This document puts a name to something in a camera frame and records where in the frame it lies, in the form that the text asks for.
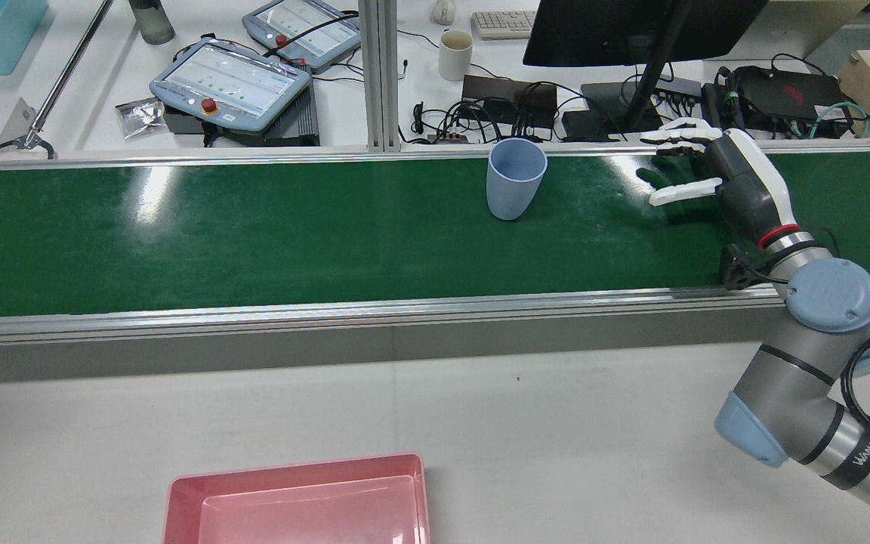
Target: green conveyor belt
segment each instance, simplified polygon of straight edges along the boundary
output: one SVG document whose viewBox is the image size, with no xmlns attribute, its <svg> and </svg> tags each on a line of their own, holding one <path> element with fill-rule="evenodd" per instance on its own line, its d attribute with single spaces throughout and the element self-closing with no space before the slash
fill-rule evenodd
<svg viewBox="0 0 870 544">
<path fill-rule="evenodd" d="M 870 270 L 870 153 L 771 159 L 801 226 Z M 552 157 L 512 223 L 485 159 L 0 170 L 0 317 L 717 285 L 714 200 L 650 207 L 638 168 L 691 178 Z"/>
</svg>

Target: white table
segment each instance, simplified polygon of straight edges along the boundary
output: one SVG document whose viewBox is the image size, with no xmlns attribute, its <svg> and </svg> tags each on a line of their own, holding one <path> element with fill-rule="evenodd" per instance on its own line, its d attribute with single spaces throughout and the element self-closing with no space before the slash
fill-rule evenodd
<svg viewBox="0 0 870 544">
<path fill-rule="evenodd" d="M 757 345 L 7 383 L 0 543 L 153 544 L 178 475 L 405 450 L 435 544 L 870 541 L 870 507 L 715 433 Z"/>
<path fill-rule="evenodd" d="M 0 76 L 0 134 L 11 111 L 20 97 L 31 107 L 39 107 L 49 88 L 55 82 L 63 65 L 93 17 L 99 2 L 52 0 L 39 30 L 30 42 L 15 71 Z M 448 27 L 429 20 L 431 10 L 427 1 L 401 1 L 397 4 L 400 28 L 425 34 L 433 42 Z M 503 0 L 485 0 L 472 3 L 459 1 L 455 24 L 450 28 L 472 32 L 469 15 L 472 11 L 508 9 L 535 9 L 532 0 L 517 3 Z M 163 130 L 124 141 L 117 120 L 117 104 L 151 96 L 150 80 L 162 72 L 173 55 L 185 45 L 196 42 L 202 34 L 213 32 L 217 37 L 258 46 L 248 37 L 239 18 L 255 9 L 257 0 L 228 0 L 221 5 L 207 2 L 163 0 L 166 13 L 177 31 L 172 41 L 164 45 L 143 42 L 134 26 L 128 3 L 114 2 L 100 25 L 96 37 L 86 49 L 82 61 L 69 84 L 59 97 L 51 116 L 45 123 L 42 137 L 51 142 L 60 158 L 115 159 L 151 156 L 238 157 L 245 155 L 279 155 L 296 153 L 349 153 L 363 152 L 366 148 L 365 91 L 356 82 L 314 82 L 320 124 L 320 148 L 263 148 L 234 149 L 234 142 L 221 138 L 220 149 L 202 148 L 203 138 L 198 135 L 175 135 Z M 356 0 L 335 0 L 338 9 L 356 9 Z M 483 41 L 474 38 L 473 62 L 486 66 L 500 76 L 534 82 L 552 80 L 578 89 L 583 83 L 622 82 L 631 76 L 631 66 L 605 66 L 605 68 L 552 69 L 523 66 L 522 53 L 525 40 Z M 421 38 L 400 34 L 398 58 L 408 59 L 407 77 L 398 82 L 398 116 L 402 131 L 411 138 L 411 111 L 414 104 L 424 100 L 426 107 L 448 107 L 461 97 L 461 82 L 446 82 L 438 75 L 438 51 Z M 747 64 L 735 61 L 736 64 Z M 353 58 L 360 65 L 360 52 Z M 685 79 L 711 80 L 722 62 L 674 63 L 674 72 Z M 801 63 L 791 62 L 788 69 L 802 69 Z M 485 76 L 479 69 L 473 75 Z M 325 77 L 353 76 L 342 66 L 323 73 Z M 559 100 L 572 95 L 563 89 Z M 584 110 L 583 100 L 574 100 L 563 110 Z M 413 151 L 424 151 L 424 146 L 406 146 Z M 0 159 L 23 159 L 28 154 L 5 152 Z"/>
</svg>

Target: metal rod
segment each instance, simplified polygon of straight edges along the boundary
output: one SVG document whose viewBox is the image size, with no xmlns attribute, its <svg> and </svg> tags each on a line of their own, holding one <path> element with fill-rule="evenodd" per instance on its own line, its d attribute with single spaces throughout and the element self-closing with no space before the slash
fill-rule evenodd
<svg viewBox="0 0 870 544">
<path fill-rule="evenodd" d="M 362 65 L 365 68 L 365 105 L 367 128 L 369 128 L 369 151 L 382 152 L 384 149 L 384 84 L 382 82 L 382 63 L 384 53 L 381 48 L 382 10 L 379 0 L 358 0 L 358 25 L 362 31 Z"/>
<path fill-rule="evenodd" d="M 113 0 L 103 0 L 103 4 L 100 5 L 100 10 L 96 11 L 96 15 L 93 16 L 93 21 L 89 23 L 89 28 L 86 29 L 86 34 L 83 34 L 82 38 L 79 39 L 79 44 L 76 46 L 76 50 L 72 52 L 69 62 L 66 62 L 66 68 L 63 68 L 63 72 L 60 73 L 59 79 L 56 79 L 55 84 L 52 85 L 52 90 L 50 90 L 48 96 L 45 97 L 45 102 L 42 103 L 42 107 L 39 108 L 39 113 L 35 115 L 35 119 L 29 127 L 30 135 L 42 130 L 42 126 L 45 125 L 45 118 L 49 117 L 52 107 L 55 106 L 56 100 L 59 99 L 59 95 L 62 94 L 63 89 L 66 87 L 66 83 L 69 82 L 70 76 L 73 75 L 73 70 L 76 68 L 76 65 L 79 64 L 79 59 L 82 58 L 83 52 L 86 51 L 86 45 L 89 45 L 89 42 L 93 40 L 97 28 L 100 28 L 100 22 L 103 22 L 103 19 L 106 17 L 106 12 L 110 10 L 110 6 L 112 5 Z"/>
</svg>

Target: plastic cup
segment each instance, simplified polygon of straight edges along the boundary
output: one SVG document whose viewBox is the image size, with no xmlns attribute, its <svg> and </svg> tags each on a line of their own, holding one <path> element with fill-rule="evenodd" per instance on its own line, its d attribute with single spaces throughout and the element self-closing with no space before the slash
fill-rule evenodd
<svg viewBox="0 0 870 544">
<path fill-rule="evenodd" d="M 507 138 L 489 151 L 486 200 L 503 221 L 518 219 L 529 207 L 549 165 L 546 154 L 528 139 Z"/>
</svg>

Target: red ring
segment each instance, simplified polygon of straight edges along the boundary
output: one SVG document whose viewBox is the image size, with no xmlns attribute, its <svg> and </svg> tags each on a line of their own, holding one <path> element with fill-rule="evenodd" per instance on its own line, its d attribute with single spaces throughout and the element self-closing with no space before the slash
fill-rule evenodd
<svg viewBox="0 0 870 544">
<path fill-rule="evenodd" d="M 798 232 L 799 230 L 801 230 L 801 227 L 798 227 L 794 223 L 783 224 L 782 226 L 767 232 L 764 236 L 761 236 L 760 240 L 757 241 L 757 247 L 763 251 L 767 247 L 767 244 L 770 243 L 771 238 L 776 237 L 778 234 L 791 234 L 791 232 Z"/>
</svg>

